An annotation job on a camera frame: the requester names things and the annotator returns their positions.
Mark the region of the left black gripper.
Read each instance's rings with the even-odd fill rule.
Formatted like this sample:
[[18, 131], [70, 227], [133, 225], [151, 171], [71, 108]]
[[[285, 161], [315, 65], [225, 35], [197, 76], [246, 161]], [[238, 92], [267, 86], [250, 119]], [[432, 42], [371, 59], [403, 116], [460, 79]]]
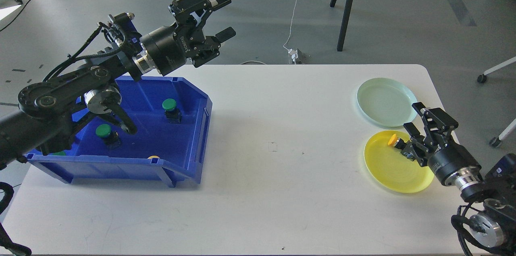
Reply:
[[236, 36], [227, 27], [212, 36], [205, 36], [203, 26], [212, 12], [229, 5], [232, 0], [173, 0], [168, 6], [175, 18], [171, 26], [160, 27], [140, 38], [142, 54], [165, 76], [191, 60], [201, 67], [220, 54], [221, 44]]

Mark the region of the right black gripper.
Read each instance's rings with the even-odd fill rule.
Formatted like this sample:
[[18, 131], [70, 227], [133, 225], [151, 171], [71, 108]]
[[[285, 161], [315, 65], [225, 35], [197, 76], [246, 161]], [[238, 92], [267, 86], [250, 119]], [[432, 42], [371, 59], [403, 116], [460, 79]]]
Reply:
[[428, 167], [444, 186], [479, 182], [481, 165], [453, 138], [458, 122], [441, 108], [427, 108], [421, 102], [413, 103], [412, 108], [422, 118], [426, 136], [413, 123], [405, 123], [410, 139], [401, 154], [420, 167]]

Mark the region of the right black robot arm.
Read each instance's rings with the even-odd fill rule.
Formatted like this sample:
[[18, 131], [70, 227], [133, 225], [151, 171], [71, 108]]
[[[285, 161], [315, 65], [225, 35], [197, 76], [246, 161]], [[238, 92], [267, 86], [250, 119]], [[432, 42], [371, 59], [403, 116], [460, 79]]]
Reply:
[[516, 230], [515, 155], [503, 156], [483, 177], [481, 165], [468, 150], [455, 142], [452, 131], [458, 122], [440, 108], [412, 104], [424, 123], [420, 135], [413, 123], [404, 128], [410, 139], [404, 142], [394, 136], [388, 145], [421, 167], [429, 167], [444, 186], [456, 186], [466, 205], [459, 206], [451, 217], [465, 255], [471, 252], [467, 243], [488, 253], [514, 256]]

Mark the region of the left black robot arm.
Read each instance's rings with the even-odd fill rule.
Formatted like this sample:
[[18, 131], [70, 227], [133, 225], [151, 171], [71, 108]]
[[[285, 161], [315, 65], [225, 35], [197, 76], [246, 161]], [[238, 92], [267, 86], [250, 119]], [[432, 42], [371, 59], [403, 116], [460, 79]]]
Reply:
[[29, 162], [70, 184], [75, 179], [148, 179], [169, 187], [199, 183], [212, 102], [188, 80], [169, 74], [217, 58], [228, 27], [203, 33], [231, 0], [174, 0], [171, 26], [141, 35], [132, 13], [99, 23], [97, 54], [70, 56], [44, 81], [24, 87], [19, 109], [1, 118], [1, 169]]

